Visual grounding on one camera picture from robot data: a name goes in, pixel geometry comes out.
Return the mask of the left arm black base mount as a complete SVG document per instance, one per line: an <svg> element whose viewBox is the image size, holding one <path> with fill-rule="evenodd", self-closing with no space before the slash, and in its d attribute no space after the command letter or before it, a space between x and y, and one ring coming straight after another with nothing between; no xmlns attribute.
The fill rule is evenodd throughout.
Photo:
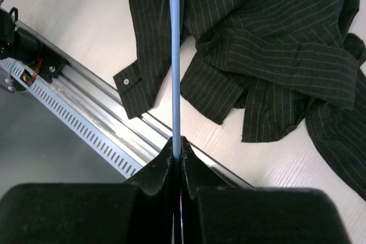
<svg viewBox="0 0 366 244"><path fill-rule="evenodd" d="M21 79L30 85L36 77L48 83L57 78L67 60L25 29L16 26L18 9L1 10L1 59L12 58L29 67Z"/></svg>

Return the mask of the black pinstriped shirt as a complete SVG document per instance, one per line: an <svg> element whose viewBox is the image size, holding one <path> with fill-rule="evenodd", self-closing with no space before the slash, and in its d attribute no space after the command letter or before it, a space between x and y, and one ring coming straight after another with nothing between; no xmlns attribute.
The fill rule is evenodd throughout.
<svg viewBox="0 0 366 244"><path fill-rule="evenodd" d="M365 44L360 0L177 0L196 53L181 95L222 124L244 109L242 141L274 142L305 122L317 151L365 197Z"/></svg>

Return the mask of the light blue hanger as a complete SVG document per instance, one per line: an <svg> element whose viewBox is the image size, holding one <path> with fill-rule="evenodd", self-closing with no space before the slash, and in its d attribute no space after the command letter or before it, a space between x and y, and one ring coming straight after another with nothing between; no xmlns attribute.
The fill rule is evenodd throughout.
<svg viewBox="0 0 366 244"><path fill-rule="evenodd" d="M172 138L173 156L177 163L179 163L181 157L180 2L180 0L169 0L172 35Z"/></svg>

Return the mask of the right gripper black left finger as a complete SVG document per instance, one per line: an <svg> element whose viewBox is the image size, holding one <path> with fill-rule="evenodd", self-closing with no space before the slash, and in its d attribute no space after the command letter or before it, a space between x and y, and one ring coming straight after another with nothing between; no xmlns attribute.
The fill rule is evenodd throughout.
<svg viewBox="0 0 366 244"><path fill-rule="evenodd" d="M1 198L2 243L171 243L173 142L122 183L24 183Z"/></svg>

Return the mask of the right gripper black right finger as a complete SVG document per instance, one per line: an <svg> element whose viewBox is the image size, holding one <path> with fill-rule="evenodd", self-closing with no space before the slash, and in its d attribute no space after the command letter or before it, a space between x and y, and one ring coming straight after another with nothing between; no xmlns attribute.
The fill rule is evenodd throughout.
<svg viewBox="0 0 366 244"><path fill-rule="evenodd" d="M181 139L184 243L350 243L321 190L234 187Z"/></svg>

